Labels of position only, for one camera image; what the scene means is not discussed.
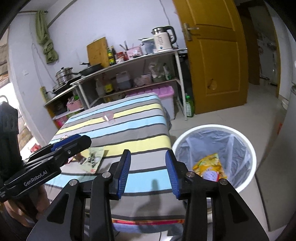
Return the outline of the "left hand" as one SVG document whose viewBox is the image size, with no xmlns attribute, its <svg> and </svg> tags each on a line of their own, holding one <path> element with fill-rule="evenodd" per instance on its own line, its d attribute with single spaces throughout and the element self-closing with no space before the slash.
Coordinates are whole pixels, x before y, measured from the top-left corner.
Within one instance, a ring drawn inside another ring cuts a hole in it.
<svg viewBox="0 0 296 241">
<path fill-rule="evenodd" d="M 34 206 L 37 209 L 36 219 L 38 220 L 44 211 L 49 207 L 50 202 L 44 185 L 38 187 L 37 197 L 34 201 Z M 29 214 L 29 211 L 26 211 L 24 206 L 20 203 L 16 203 L 13 200 L 8 200 L 4 202 L 4 206 L 10 217 L 18 221 L 25 227 L 33 227 L 32 214 Z"/>
</svg>

